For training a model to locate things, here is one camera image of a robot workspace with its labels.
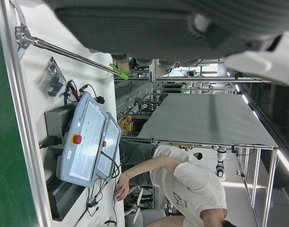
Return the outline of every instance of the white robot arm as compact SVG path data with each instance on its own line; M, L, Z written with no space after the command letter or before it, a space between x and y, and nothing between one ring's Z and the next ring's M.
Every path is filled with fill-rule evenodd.
M224 181L226 178L226 175L224 172L223 161L226 157L226 148L219 146L219 147L214 147L214 149L217 151L217 157L218 157L218 163L216 165L217 176L220 178L220 180Z

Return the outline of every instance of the power adapter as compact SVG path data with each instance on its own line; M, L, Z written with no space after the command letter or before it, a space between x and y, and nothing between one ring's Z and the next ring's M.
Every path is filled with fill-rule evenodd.
M94 207L94 206L96 206L98 204L98 202L97 202L97 200L96 200L96 197L94 196L94 197L92 197L92 198L90 198L89 200L88 200L88 202L87 202L87 207Z

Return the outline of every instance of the red emergency stop button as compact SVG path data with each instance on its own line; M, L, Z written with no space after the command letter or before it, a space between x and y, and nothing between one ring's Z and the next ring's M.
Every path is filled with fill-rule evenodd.
M73 137L73 142L74 142L75 144L80 144L80 143L82 142L82 136L80 136L80 135L75 135L75 136Z

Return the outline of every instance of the touchscreen display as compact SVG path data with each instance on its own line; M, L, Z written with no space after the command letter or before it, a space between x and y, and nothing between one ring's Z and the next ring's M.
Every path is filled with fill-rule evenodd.
M80 132L82 142L77 145L70 176L90 181L104 123L105 117L89 102Z
M107 127L105 141L106 146L102 148L102 151L106 153L110 158L115 158L115 149L117 149L117 141L118 141L118 135L119 130L115 126L113 121L110 121ZM104 173L105 175L109 176L112 171L113 162L108 159L106 156L101 154L98 169Z

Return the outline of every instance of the white desk surface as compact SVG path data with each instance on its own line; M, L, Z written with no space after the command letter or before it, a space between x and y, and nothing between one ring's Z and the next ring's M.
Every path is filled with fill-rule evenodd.
M45 4L35 7L21 6L21 8L26 19L26 25L29 28L32 36L41 38L51 44L106 66L112 62L111 55L105 53L93 54L87 48L82 46L79 41L70 33L70 31L68 31L58 21L54 13ZM47 67L47 63L52 56L56 60L67 81L73 79L77 85L77 88L80 88L82 85L87 83L91 84L94 87L97 96L103 96L105 98L105 104L101 106L107 112L110 112L116 119L114 79L111 73L99 70L76 60L60 56L48 50L29 46L20 62L22 66L24 81L27 86L27 101L30 106L29 111L32 117L32 124L35 126L37 133L34 135L34 137L38 139L39 143L44 141L47 136L44 122L44 112L63 105L63 98L57 98L57 100L52 105L47 103L34 85L34 81L41 73L44 72L45 68ZM50 168L48 166L54 165L54 163L51 164L51 150L49 148L44 148L40 150L38 149L37 151L40 152L42 158L42 160L38 161L38 164L42 166L42 176L45 178L45 180L47 180L53 172L52 170L49 170ZM119 153L116 157L116 162L119 163ZM113 211L114 186L115 180L113 179L103 189L103 199L98 204L99 210L92 218L88 213L86 213L83 218L76 224L77 220L80 218L81 214L86 208L85 204L87 199L87 190L85 190L62 222L52 221L52 218L50 217L52 226L92 227L96 226L98 223L103 224L109 219L116 220ZM96 192L98 192L98 190L99 184L97 183L94 186L94 195ZM96 207L91 208L90 212L93 213L95 210ZM117 214L118 226L123 227L123 202L117 202L115 205L115 210Z

